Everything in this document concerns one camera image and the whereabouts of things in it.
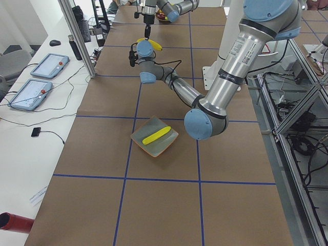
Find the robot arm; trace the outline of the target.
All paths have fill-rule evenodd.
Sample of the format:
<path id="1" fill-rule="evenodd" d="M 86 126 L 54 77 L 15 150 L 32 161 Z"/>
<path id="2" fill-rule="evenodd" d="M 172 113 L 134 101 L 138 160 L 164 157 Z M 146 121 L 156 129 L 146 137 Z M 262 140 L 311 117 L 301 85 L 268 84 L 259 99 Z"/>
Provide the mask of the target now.
<path id="1" fill-rule="evenodd" d="M 197 0 L 182 1 L 173 5 L 168 0 L 146 0 L 141 12 L 144 19 L 143 22 L 146 24 L 145 38 L 150 38 L 151 26 L 155 21 L 156 8 L 165 14 L 169 22 L 173 23 L 177 21 L 181 15 L 194 11 L 198 5 L 199 1 Z"/>
<path id="2" fill-rule="evenodd" d="M 195 10 L 198 1 L 183 1 L 172 5 L 169 1 L 146 1 L 144 10 L 145 38 L 137 43 L 136 53 L 140 80 L 152 84 L 166 83 L 190 107 L 184 117 L 184 127 L 194 139 L 203 140 L 221 134 L 228 126 L 227 106 L 266 43 L 287 40 L 300 32 L 301 1 L 237 1 L 241 9 L 237 35 L 221 68 L 206 95 L 186 83 L 171 67 L 156 64 L 150 42 L 155 10 L 160 9 L 174 22 L 181 15 Z"/>

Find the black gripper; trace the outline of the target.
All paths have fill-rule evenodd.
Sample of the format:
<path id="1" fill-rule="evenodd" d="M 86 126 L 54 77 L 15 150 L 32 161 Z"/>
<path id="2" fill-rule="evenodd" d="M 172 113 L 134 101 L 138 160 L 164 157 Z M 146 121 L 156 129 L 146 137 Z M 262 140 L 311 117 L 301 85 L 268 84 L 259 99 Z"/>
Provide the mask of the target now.
<path id="1" fill-rule="evenodd" d="M 154 14 L 144 13 L 143 19 L 143 22 L 146 24 L 144 36 L 146 39 L 149 39 L 151 34 L 151 25 L 154 24 Z"/>

